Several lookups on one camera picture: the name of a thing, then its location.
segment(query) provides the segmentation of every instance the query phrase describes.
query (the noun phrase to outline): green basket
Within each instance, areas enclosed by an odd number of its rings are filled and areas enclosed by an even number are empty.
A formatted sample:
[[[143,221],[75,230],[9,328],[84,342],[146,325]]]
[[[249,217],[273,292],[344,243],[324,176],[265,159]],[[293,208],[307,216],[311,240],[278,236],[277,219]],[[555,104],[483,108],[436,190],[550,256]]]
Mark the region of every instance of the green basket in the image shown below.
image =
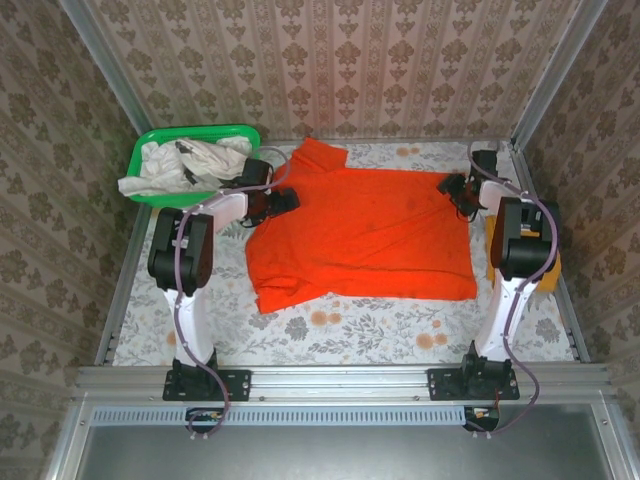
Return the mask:
[[[190,138],[208,143],[216,143],[221,138],[241,135],[247,137],[255,150],[260,146],[260,134],[248,125],[211,125],[206,127],[175,127],[152,130],[142,135],[136,142],[131,154],[127,177],[137,177],[142,168],[142,145],[148,142],[158,142],[158,145],[177,140],[178,138]],[[197,193],[167,193],[165,195],[132,195],[131,200],[139,203],[147,203],[152,207],[183,208],[195,205],[202,200],[211,197],[215,192]]]

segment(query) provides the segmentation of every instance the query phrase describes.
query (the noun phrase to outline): wall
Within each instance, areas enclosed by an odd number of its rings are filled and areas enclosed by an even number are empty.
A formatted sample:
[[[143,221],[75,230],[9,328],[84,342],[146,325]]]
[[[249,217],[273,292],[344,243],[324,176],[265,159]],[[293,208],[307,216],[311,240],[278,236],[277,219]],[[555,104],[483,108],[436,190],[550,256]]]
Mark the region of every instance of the wall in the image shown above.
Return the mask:
[[[610,0],[525,149],[591,355],[640,438],[640,2]]]
[[[135,133],[56,1],[0,2],[0,479],[37,478],[92,364]]]
[[[89,0],[155,127],[508,137],[577,0]]]

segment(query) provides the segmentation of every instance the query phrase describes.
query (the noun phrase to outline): orange t-shirt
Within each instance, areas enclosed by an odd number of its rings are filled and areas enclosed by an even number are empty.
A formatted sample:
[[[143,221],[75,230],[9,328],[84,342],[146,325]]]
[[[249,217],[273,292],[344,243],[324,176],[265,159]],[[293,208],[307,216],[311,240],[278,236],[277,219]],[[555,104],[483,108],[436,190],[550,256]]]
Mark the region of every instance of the orange t-shirt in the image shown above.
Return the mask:
[[[446,174],[346,168],[346,160],[346,150],[313,139],[293,153],[280,188],[292,187],[300,207],[265,220],[247,244],[260,312],[329,292],[474,298],[469,226],[436,190]]]

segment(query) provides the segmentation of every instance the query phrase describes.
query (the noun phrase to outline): white cloth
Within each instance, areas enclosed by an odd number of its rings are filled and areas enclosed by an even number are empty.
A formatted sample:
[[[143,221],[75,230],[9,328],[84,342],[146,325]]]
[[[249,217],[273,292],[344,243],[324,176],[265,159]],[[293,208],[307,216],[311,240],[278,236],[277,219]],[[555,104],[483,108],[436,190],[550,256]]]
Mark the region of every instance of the white cloth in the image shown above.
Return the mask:
[[[242,153],[245,157],[248,157],[251,152],[253,152],[253,145],[251,145],[251,142],[247,137],[243,137],[242,135],[221,138],[216,142],[216,145],[233,148],[236,152]]]
[[[208,184],[217,183],[221,180],[233,180],[242,175],[246,155],[237,152],[231,147],[224,145],[214,145],[197,140],[183,138],[176,140],[176,145],[184,147],[181,149],[182,163],[188,168],[198,181]]]
[[[245,137],[228,140],[230,146],[187,138],[162,145],[149,142],[142,146],[140,175],[121,178],[118,189],[126,197],[217,190],[221,185],[220,179],[231,180],[242,174],[247,158],[245,142],[251,150],[251,143]],[[193,173],[195,184],[187,179],[185,168]]]

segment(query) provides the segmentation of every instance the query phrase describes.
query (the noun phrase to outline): purple cable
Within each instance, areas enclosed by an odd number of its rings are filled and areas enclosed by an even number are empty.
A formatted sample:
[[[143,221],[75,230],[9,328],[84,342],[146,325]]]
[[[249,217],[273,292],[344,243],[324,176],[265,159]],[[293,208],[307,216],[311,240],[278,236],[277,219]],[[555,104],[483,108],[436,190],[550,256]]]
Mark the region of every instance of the purple cable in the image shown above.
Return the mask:
[[[558,251],[558,227],[553,218],[553,215],[551,215],[551,212],[549,211],[549,209],[538,199],[538,197],[528,192],[524,192],[520,190],[519,188],[515,187],[509,180],[504,180],[502,178],[496,177],[495,175],[492,175],[491,173],[482,169],[476,162],[474,162],[473,155],[471,153],[471,145],[473,145],[473,142],[469,143],[469,146],[467,147],[467,156],[469,157],[469,161],[471,162],[471,165],[478,172],[483,174],[488,179],[493,180],[494,182],[497,182],[500,185],[505,186],[507,189],[511,190],[514,194],[518,195],[519,197],[533,202],[536,205],[536,207],[538,207],[540,211],[544,214],[544,216],[549,221],[549,225],[551,226],[551,249],[549,251],[549,256],[547,257],[545,262],[542,264],[542,266],[535,273],[533,273],[518,288],[516,288],[516,294],[514,296],[513,302],[511,303],[511,308],[509,309],[509,313],[507,315],[507,323],[505,324],[504,332],[502,334],[502,342],[504,344],[504,349],[507,352],[507,355],[509,355],[509,358],[511,358],[511,361],[513,361],[513,363],[517,365],[518,368],[520,368],[523,372],[525,372],[529,376],[529,378],[531,378],[535,391],[531,396],[531,400],[529,401],[527,406],[524,408],[524,410],[522,410],[522,412],[520,412],[520,414],[518,414],[516,418],[511,420],[504,427],[500,427],[493,432],[486,432],[487,436],[489,436],[489,434],[496,435],[498,433],[505,432],[506,430],[511,428],[514,424],[516,424],[518,421],[520,421],[527,413],[529,413],[529,411],[533,408],[536,401],[538,400],[538,397],[540,396],[540,382],[536,378],[535,374],[529,369],[529,367],[527,367],[524,363],[518,360],[518,358],[511,351],[511,347],[509,346],[509,330],[511,328],[511,324],[513,323],[513,317],[515,314],[516,305],[518,303],[518,300],[520,300],[520,296],[524,291],[524,288],[527,285],[529,285],[531,282],[542,277],[542,275],[544,275],[544,273],[547,271],[547,269],[551,266],[551,264],[556,258],[556,254]]]
[[[248,187],[240,187],[240,188],[233,188],[233,189],[225,190],[224,192],[222,192],[223,195],[228,195],[230,193],[247,192],[247,191],[250,191],[250,190],[267,190],[267,189],[270,189],[270,188],[273,188],[273,187],[279,185],[280,183],[282,183],[289,176],[289,172],[291,171],[291,164],[289,163],[289,158],[284,154],[284,152],[282,150],[279,150],[276,147],[270,147],[270,146],[259,147],[256,150],[254,150],[253,152],[251,152],[251,154],[249,156],[252,156],[255,153],[258,153],[258,152],[264,151],[264,150],[270,150],[270,151],[277,152],[284,158],[286,169],[285,169],[285,172],[282,175],[282,177],[280,177],[278,180],[276,180],[274,182],[271,182],[271,183],[269,183],[267,185],[252,185],[252,186],[248,186]],[[189,208],[186,212],[184,212],[184,214],[182,216],[182,220],[180,221],[180,225],[178,226],[178,233],[176,234],[176,245],[181,245],[182,244],[182,239],[184,237],[184,230],[185,230],[185,227],[187,225],[187,220],[189,219],[189,217],[191,215],[193,215],[195,212],[197,212],[198,210],[201,210],[201,209],[207,207],[209,205],[209,203],[211,203],[213,201],[213,199],[215,199],[215,198],[216,198],[216,196],[214,195],[213,197],[208,198],[208,199],[204,200],[203,202],[201,202],[201,203],[199,203],[197,205],[194,205],[193,207]],[[222,415],[218,419],[218,423],[216,424],[215,427],[213,427],[213,429],[210,432],[208,432],[208,434],[213,434],[213,433],[217,432],[220,429],[220,427],[224,423],[225,419],[227,418],[227,414],[229,413],[229,408],[231,406],[230,401],[229,401],[229,392],[227,391],[226,387],[224,386],[224,383],[222,382],[222,379],[216,373],[216,371],[213,370],[212,368],[210,368],[205,363],[201,362],[193,354],[193,352],[189,348],[187,340],[186,340],[186,338],[184,336],[184,332],[182,331],[182,327],[180,326],[180,307],[181,307],[182,298],[184,296],[184,289],[182,287],[182,279],[180,278],[180,261],[181,261],[180,252],[181,252],[180,248],[176,248],[175,256],[174,256],[174,265],[175,265],[174,274],[175,274],[175,280],[176,280],[176,290],[178,291],[178,295],[176,296],[176,304],[175,304],[175,307],[173,309],[173,324],[174,324],[174,327],[176,329],[176,333],[178,335],[178,340],[180,341],[180,345],[182,345],[182,347],[184,348],[184,351],[187,354],[187,356],[198,367],[200,367],[205,372],[207,372],[209,375],[211,375],[214,378],[214,380],[216,381],[216,383],[218,384],[218,386],[220,387],[220,390],[222,391],[222,396],[224,398],[224,408],[222,410]],[[198,410],[198,411],[194,412],[193,415],[191,416],[191,418],[189,419],[189,423],[187,425],[187,428],[188,428],[189,432],[192,435],[195,435],[195,432],[193,430],[193,421],[194,421],[194,419],[196,418],[196,416],[201,415],[203,413],[207,413],[207,412],[208,412],[208,410]]]

